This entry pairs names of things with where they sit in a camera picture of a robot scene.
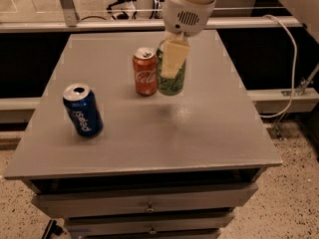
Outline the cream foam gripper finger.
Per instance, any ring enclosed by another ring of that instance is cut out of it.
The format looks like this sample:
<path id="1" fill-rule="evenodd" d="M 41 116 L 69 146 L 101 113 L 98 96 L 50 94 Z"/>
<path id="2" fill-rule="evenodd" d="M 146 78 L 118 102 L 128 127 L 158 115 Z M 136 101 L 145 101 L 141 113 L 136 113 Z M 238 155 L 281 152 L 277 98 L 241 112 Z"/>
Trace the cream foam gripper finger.
<path id="1" fill-rule="evenodd" d="M 164 32 L 164 38 L 166 40 L 182 41 L 183 40 L 183 33 L 173 33 L 173 32 L 170 32 L 170 31 L 165 31 Z"/>
<path id="2" fill-rule="evenodd" d="M 174 79 L 185 62 L 190 46 L 187 41 L 166 40 L 163 45 L 163 55 L 160 75 L 166 79 Z"/>

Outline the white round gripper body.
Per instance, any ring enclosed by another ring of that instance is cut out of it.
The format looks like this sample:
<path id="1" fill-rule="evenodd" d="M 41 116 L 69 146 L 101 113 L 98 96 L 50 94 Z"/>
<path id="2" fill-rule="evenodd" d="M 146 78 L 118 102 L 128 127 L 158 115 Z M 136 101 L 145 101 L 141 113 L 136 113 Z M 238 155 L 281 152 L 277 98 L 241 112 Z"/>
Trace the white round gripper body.
<path id="1" fill-rule="evenodd" d="M 200 33 L 215 7 L 216 0 L 164 0 L 162 18 L 170 33 L 191 37 Z"/>

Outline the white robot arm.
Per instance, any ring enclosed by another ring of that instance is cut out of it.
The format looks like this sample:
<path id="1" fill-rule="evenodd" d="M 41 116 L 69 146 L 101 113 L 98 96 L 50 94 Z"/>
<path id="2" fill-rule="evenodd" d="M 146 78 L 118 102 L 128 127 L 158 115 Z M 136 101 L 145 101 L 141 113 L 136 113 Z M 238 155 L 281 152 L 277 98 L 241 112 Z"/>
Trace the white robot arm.
<path id="1" fill-rule="evenodd" d="M 186 43 L 212 19 L 249 84 L 300 81 L 318 66 L 319 0 L 164 0 L 165 39 Z"/>

